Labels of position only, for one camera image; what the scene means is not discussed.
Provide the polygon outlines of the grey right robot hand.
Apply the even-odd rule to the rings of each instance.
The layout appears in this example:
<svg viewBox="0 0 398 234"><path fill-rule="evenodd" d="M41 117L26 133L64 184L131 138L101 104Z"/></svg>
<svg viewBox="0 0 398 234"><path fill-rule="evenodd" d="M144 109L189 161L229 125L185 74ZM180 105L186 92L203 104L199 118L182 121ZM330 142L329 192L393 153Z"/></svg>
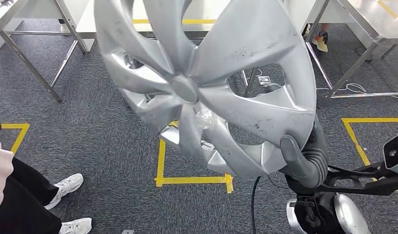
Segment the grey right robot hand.
<svg viewBox="0 0 398 234"><path fill-rule="evenodd" d="M299 181L306 188L321 185L328 174L325 137L318 116L315 116L310 136L301 149L291 135L280 139L280 150L286 166L280 172Z"/></svg>

